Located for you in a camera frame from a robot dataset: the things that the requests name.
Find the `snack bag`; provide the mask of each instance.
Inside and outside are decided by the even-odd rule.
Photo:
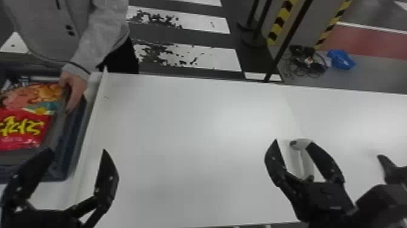
[[[0,153],[39,147],[62,99],[56,83],[29,84],[0,93]]]

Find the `person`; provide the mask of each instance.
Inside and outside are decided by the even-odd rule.
[[[138,73],[129,38],[128,0],[0,0],[31,53],[61,68],[71,87],[67,111],[79,102],[90,73]]]

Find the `yellow and black hazard stripe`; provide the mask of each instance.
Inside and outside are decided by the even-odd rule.
[[[283,2],[283,6],[277,15],[277,19],[271,28],[270,33],[268,34],[267,43],[268,45],[275,45],[277,38],[283,31],[284,24],[287,22],[288,18],[290,18],[291,11],[293,10],[294,6],[298,0],[286,0]]]
[[[315,49],[319,49],[321,45],[325,42],[331,31],[334,29],[336,23],[340,20],[340,18],[345,13],[346,9],[351,5],[353,0],[346,0],[340,6],[338,12],[336,13],[335,17],[329,22],[328,28],[322,33],[321,37],[318,39],[317,44],[314,46]]]

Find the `metal pole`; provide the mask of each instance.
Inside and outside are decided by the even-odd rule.
[[[257,39],[259,37],[260,33],[262,32],[263,24],[264,24],[264,21],[266,20],[266,17],[267,17],[268,11],[270,10],[272,2],[273,2],[273,0],[267,0],[266,4],[264,6],[264,9],[263,9],[262,15],[260,16],[259,23],[256,27],[256,30],[253,33],[253,39]]]
[[[311,6],[311,4],[313,3],[314,0],[305,0],[304,5],[302,5],[302,8],[300,10],[300,12],[298,13],[298,16],[296,18],[296,20],[294,21],[293,26],[291,26],[287,37],[284,39],[283,44],[281,45],[281,48],[279,50],[279,52],[277,53],[276,57],[274,58],[274,61],[271,65],[270,71],[267,73],[266,77],[264,78],[263,82],[268,82],[271,78],[271,76],[273,75],[273,72],[275,71],[275,69],[277,68],[277,65],[279,64],[279,62],[281,61],[281,59],[283,58],[283,55],[285,53],[285,51],[287,50],[291,40],[294,37],[294,34],[296,33],[298,27],[300,26],[302,20],[304,19],[309,7]]]
[[[257,7],[259,6],[260,0],[254,0],[253,6],[251,7],[249,18],[247,19],[246,25],[249,26],[253,23],[254,14],[256,13]]]
[[[259,19],[259,23],[257,24],[256,29],[254,30],[253,34],[252,33],[244,33],[242,34],[242,41],[254,48],[260,48],[266,46],[266,40],[261,36],[262,33],[262,28],[264,25],[264,21],[266,20],[268,11],[270,10],[271,3],[273,3],[273,0],[267,0],[264,9],[262,11],[262,14]]]
[[[239,29],[246,31],[246,32],[250,32],[255,29],[255,27],[253,27],[253,20],[254,20],[254,14],[256,13],[256,10],[259,6],[259,2],[260,2],[260,0],[254,0],[250,13],[249,13],[249,17],[247,18],[246,22],[243,22],[243,21],[237,22],[237,27]]]

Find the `white table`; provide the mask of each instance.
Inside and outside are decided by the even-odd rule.
[[[295,221],[263,156],[278,138],[316,140],[356,200],[382,173],[376,154],[407,163],[407,96],[158,76],[102,78],[69,203],[88,197],[102,149],[121,176],[98,227],[207,227]]]
[[[85,116],[82,121],[81,132],[79,133],[78,138],[83,137],[84,132],[86,131],[87,122],[91,115],[100,80],[101,73],[93,74],[89,79],[88,90],[85,92],[88,105],[85,110]],[[83,154],[79,155],[79,159],[83,159]],[[75,169],[74,167],[72,168],[74,171],[66,181],[56,183],[41,183],[32,195],[30,202],[38,209],[65,209],[72,189],[77,189],[77,186],[75,186],[73,182],[74,173],[81,172],[80,169]],[[4,184],[0,185],[0,193],[3,192],[4,187]]]

